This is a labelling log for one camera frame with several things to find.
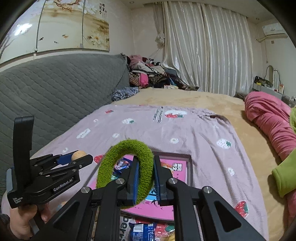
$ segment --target strawberry pattern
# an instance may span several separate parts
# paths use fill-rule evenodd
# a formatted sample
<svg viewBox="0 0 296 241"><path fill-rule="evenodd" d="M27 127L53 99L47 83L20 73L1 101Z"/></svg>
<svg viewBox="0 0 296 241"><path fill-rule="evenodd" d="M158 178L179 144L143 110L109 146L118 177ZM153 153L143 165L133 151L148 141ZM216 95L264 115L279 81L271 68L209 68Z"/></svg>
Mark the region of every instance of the strawberry pattern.
<svg viewBox="0 0 296 241"><path fill-rule="evenodd" d="M123 124L127 124L127 125L132 124L134 122L135 121L132 118L127 118L127 119L122 121Z"/></svg>
<svg viewBox="0 0 296 241"><path fill-rule="evenodd" d="M219 147L223 149L229 149L232 146L231 142L225 139L220 139L216 143Z"/></svg>
<svg viewBox="0 0 296 241"><path fill-rule="evenodd" d="M184 118L184 115L187 115L187 112L183 110L168 110L165 112L167 118Z"/></svg>
<svg viewBox="0 0 296 241"><path fill-rule="evenodd" d="M66 153L68 150L69 150L69 148L66 147L62 152L63 152L63 153Z"/></svg>
<svg viewBox="0 0 296 241"><path fill-rule="evenodd" d="M99 155L94 157L95 163L99 164L101 160L103 159L104 155Z"/></svg>
<svg viewBox="0 0 296 241"><path fill-rule="evenodd" d="M249 208L246 201L240 201L234 209L243 217L246 218L249 214Z"/></svg>
<svg viewBox="0 0 296 241"><path fill-rule="evenodd" d="M229 171L230 176L233 176L235 174L234 170L231 167L229 167L227 170Z"/></svg>
<svg viewBox="0 0 296 241"><path fill-rule="evenodd" d="M178 138L172 138L170 139L170 143L172 144L177 144L179 142L179 139Z"/></svg>
<svg viewBox="0 0 296 241"><path fill-rule="evenodd" d="M119 133L114 133L114 134L112 135L113 138L117 138L117 137L119 137L119 136L120 136Z"/></svg>

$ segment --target flower painting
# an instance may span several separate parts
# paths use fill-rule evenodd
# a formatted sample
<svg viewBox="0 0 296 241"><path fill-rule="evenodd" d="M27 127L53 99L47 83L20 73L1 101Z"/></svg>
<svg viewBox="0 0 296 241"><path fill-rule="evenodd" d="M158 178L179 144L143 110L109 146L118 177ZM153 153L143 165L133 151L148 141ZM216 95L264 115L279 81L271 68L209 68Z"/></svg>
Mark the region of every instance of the flower painting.
<svg viewBox="0 0 296 241"><path fill-rule="evenodd" d="M36 0L0 44L0 64L34 52L109 51L107 6L99 0Z"/></svg>
<svg viewBox="0 0 296 241"><path fill-rule="evenodd" d="M109 24L104 3L86 0L83 17L83 47L110 51Z"/></svg>
<svg viewBox="0 0 296 241"><path fill-rule="evenodd" d="M38 52L82 48L84 0L46 0L38 31Z"/></svg>
<svg viewBox="0 0 296 241"><path fill-rule="evenodd" d="M38 52L64 48L109 51L105 4L97 0L46 0L38 39Z"/></svg>

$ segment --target gray sofa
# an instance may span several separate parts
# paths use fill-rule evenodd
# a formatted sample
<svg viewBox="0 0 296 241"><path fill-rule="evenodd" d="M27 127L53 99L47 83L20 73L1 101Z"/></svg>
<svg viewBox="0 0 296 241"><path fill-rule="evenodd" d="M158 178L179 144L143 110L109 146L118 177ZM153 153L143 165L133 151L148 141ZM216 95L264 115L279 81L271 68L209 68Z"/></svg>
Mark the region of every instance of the gray sofa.
<svg viewBox="0 0 296 241"><path fill-rule="evenodd" d="M14 119L34 115L33 155L79 120L111 103L129 86L123 55L67 54L32 60L0 72L0 201L13 165Z"/></svg>

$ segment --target ceiling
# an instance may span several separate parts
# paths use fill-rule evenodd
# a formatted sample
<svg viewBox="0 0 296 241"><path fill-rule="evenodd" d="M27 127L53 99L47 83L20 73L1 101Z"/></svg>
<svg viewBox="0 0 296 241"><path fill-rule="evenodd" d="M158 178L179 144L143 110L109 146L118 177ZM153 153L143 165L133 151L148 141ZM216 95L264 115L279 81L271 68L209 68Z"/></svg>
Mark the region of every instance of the ceiling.
<svg viewBox="0 0 296 241"><path fill-rule="evenodd" d="M156 2L153 0L121 0L127 7L131 9L144 7L146 3ZM230 9L248 17L253 23L261 23L263 21L274 18L272 13L265 9L257 0L183 0L188 2L199 2L211 4L223 8Z"/></svg>

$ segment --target human hand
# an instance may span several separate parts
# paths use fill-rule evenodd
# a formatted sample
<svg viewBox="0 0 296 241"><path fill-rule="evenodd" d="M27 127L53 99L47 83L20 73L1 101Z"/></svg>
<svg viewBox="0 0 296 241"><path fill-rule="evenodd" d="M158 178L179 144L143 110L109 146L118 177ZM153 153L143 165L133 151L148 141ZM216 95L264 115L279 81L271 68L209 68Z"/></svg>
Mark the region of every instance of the human hand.
<svg viewBox="0 0 296 241"><path fill-rule="evenodd" d="M22 240L29 240L33 234L29 221L37 213L36 205L26 205L23 207L10 208L10 230L15 237ZM50 210L48 204L45 204L41 211L41 218L46 223L50 219Z"/></svg>

